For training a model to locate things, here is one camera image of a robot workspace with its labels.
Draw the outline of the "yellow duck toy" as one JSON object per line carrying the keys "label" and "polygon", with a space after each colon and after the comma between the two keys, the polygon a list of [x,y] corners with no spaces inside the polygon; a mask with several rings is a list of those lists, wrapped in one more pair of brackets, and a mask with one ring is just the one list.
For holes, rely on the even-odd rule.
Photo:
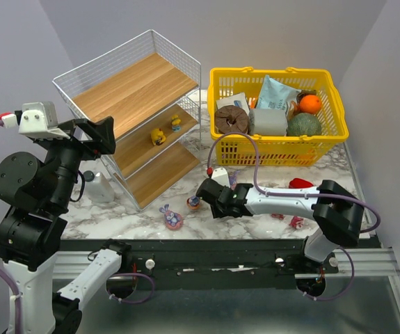
{"label": "yellow duck toy", "polygon": [[162,129],[155,128],[150,132],[153,146],[160,146],[166,141],[166,136]]}

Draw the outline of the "yellow blue minion toy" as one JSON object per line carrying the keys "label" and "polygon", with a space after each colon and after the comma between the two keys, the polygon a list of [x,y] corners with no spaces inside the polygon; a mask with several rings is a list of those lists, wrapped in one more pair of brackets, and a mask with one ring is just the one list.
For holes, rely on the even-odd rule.
{"label": "yellow blue minion toy", "polygon": [[173,115],[171,118],[171,129],[174,132],[179,132],[181,130],[181,119],[178,115]]}

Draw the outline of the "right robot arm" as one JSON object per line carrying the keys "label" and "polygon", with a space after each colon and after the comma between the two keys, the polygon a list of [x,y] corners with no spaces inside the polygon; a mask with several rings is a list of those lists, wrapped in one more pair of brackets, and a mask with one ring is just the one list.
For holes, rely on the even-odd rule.
{"label": "right robot arm", "polygon": [[321,264],[336,248],[358,245],[364,207],[338,183],[324,180],[304,189],[271,189],[249,183],[234,189],[208,178],[196,196],[214,218],[283,214],[313,220],[318,229],[304,241],[303,256]]}

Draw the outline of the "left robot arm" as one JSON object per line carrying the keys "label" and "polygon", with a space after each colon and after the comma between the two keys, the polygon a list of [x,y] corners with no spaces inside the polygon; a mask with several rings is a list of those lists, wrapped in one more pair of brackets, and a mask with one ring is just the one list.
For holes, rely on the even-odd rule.
{"label": "left robot arm", "polygon": [[34,132],[26,116],[20,132],[46,152],[39,160],[16,152],[0,163],[0,199],[9,210],[0,223],[0,276],[10,288],[9,333],[75,333],[96,291],[130,259],[130,245],[108,240],[70,284],[54,292],[54,266],[67,225],[63,215],[82,161],[115,152],[113,119],[74,119]]}

